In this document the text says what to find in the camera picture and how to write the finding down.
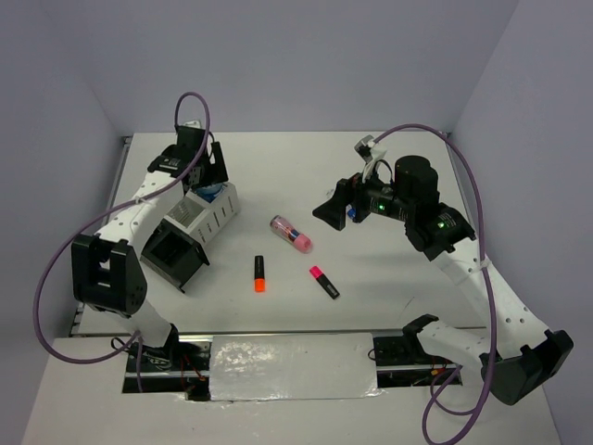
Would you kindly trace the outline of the pink capped marker bottle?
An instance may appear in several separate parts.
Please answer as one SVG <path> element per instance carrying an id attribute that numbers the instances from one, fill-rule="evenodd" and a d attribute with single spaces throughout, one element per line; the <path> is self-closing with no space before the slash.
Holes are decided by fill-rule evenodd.
<path id="1" fill-rule="evenodd" d="M 271 230 L 301 253 L 309 253 L 312 241 L 299 232 L 286 218 L 276 215 L 270 221 Z"/>

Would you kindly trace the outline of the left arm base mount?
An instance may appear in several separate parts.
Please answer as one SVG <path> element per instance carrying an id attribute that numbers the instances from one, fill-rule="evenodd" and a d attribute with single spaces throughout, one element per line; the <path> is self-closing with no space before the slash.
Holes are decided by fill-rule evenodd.
<path id="1" fill-rule="evenodd" d="M 189 401 L 209 401 L 210 342 L 180 341 L 169 358 L 157 354 L 148 346 L 142 348 L 137 361 L 138 344 L 125 349 L 126 364 L 121 392 L 175 393 Z"/>

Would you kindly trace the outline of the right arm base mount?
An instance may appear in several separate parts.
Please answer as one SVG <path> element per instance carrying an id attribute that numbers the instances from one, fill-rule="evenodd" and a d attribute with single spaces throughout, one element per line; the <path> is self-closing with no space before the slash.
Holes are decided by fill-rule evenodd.
<path id="1" fill-rule="evenodd" d="M 398 335 L 372 339 L 367 358 L 375 364 L 379 388 L 426 387 L 435 376 L 456 368 L 448 359 L 427 354 L 416 337 L 422 328 L 437 320 L 433 315 L 423 315 L 404 326 Z"/>

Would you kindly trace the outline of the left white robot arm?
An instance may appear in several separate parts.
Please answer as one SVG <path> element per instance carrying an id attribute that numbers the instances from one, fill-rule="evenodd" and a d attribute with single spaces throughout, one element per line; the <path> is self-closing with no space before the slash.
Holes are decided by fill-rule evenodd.
<path id="1" fill-rule="evenodd" d="M 131 206 L 94 235 L 73 240 L 75 299 L 139 333 L 159 369 L 175 367 L 178 330 L 150 303 L 143 268 L 183 290 L 209 263 L 206 245 L 238 210 L 220 142 L 198 122 L 177 127 L 175 143 L 149 164 Z"/>

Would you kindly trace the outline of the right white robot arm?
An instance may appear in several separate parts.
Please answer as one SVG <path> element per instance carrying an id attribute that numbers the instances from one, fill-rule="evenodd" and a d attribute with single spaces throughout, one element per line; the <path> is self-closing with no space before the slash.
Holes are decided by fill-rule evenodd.
<path id="1" fill-rule="evenodd" d="M 395 164 L 395 180 L 380 180 L 372 163 L 340 180 L 334 194 L 313 210 L 314 217 L 341 231 L 347 210 L 355 222 L 370 214 L 404 224 L 412 246 L 446 275 L 467 298 L 490 334 L 479 337 L 426 314 L 404 326 L 404 355 L 424 362 L 446 358 L 485 375 L 494 371 L 489 391 L 513 405 L 555 376 L 574 348 L 563 330 L 553 331 L 519 299 L 488 258 L 463 215 L 441 202 L 438 174 L 428 159 L 405 156 Z"/>

